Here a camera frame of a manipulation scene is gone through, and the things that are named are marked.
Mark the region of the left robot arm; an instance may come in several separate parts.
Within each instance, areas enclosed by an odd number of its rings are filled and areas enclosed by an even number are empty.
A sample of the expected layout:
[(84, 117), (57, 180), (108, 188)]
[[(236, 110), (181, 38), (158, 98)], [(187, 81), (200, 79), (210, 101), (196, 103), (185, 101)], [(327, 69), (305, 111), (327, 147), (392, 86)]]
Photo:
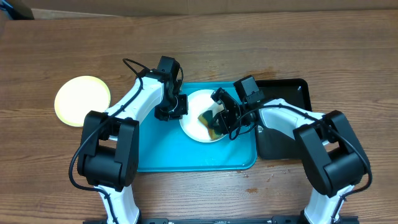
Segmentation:
[(163, 56), (157, 68), (143, 67), (136, 73), (134, 86), (116, 105), (85, 116), (68, 176), (74, 187), (99, 193), (107, 213), (103, 223), (139, 223), (131, 184), (139, 164), (140, 124), (151, 111), (160, 121), (186, 115), (182, 84), (180, 64)]

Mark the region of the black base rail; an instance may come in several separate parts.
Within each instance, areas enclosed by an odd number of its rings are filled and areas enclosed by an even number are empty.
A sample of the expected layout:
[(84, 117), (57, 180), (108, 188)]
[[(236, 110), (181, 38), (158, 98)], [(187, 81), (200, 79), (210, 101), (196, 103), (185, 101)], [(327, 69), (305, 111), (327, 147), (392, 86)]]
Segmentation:
[(272, 218), (234, 218), (229, 220), (210, 219), (184, 219), (168, 220), (167, 218), (145, 218), (139, 219), (142, 224), (297, 224), (303, 223), (298, 215), (279, 215)]

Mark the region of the green yellow sponge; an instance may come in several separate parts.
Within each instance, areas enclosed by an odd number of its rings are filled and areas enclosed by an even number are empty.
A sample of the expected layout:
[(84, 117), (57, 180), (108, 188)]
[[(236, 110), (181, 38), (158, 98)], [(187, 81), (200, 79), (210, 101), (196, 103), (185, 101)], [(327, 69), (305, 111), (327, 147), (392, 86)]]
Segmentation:
[(198, 116), (199, 122), (204, 125), (208, 131), (209, 137), (212, 141), (218, 140), (224, 136), (222, 128), (218, 123), (217, 114), (223, 109), (207, 109)]

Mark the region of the black water tray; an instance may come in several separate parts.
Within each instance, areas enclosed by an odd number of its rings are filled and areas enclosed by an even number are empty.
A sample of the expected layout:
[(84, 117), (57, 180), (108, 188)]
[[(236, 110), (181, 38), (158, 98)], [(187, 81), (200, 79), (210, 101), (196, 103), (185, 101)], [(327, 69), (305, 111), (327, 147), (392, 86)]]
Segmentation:
[[(310, 94), (305, 80), (258, 80), (256, 82), (268, 100), (282, 98), (287, 103), (311, 111)], [(261, 159), (299, 159), (299, 149), (293, 139), (275, 129), (258, 126), (255, 131), (257, 154)]]

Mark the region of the dark object top-left corner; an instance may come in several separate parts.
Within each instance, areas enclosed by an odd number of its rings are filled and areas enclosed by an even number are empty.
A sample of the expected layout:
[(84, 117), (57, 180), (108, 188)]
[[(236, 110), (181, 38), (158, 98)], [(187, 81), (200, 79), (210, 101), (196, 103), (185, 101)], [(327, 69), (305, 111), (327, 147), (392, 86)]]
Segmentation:
[(30, 7), (26, 6), (21, 0), (1, 0), (1, 10), (11, 20), (34, 20), (34, 15)]

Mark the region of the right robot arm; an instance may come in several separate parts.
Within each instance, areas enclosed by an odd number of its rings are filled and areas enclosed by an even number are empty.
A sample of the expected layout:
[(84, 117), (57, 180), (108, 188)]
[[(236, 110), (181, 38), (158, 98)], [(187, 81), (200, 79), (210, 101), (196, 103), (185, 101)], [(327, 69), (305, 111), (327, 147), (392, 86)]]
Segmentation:
[(267, 100), (253, 76), (234, 82), (239, 100), (219, 88), (212, 100), (223, 105), (209, 125), (231, 140), (242, 126), (275, 129), (294, 144), (313, 190), (299, 215), (273, 216), (271, 223), (358, 223), (357, 217), (339, 212), (347, 196), (368, 189), (373, 181), (369, 159), (346, 116), (337, 110), (315, 113)]

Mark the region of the white plate with sauce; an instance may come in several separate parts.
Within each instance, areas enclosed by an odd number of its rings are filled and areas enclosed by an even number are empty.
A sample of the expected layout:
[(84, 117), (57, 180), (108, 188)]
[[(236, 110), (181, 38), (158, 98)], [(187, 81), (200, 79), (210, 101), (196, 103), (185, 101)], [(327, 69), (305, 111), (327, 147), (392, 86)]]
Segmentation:
[(208, 131), (204, 125), (198, 120), (198, 116), (205, 110), (209, 109), (223, 109), (223, 106), (217, 105), (212, 99), (211, 95), (214, 90), (198, 90), (188, 95), (188, 114), (183, 115), (180, 120), (181, 128), (184, 133), (195, 141), (210, 143), (212, 141), (209, 137)]

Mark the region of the green rimmed plate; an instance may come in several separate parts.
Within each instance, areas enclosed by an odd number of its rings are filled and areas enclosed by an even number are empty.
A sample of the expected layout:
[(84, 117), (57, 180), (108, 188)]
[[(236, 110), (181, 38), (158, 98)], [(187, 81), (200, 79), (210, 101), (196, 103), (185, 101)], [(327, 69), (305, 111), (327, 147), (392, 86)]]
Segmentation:
[(73, 127), (82, 127), (90, 111), (104, 112), (111, 93), (104, 81), (93, 76), (80, 76), (67, 81), (57, 92), (54, 109), (58, 119)]

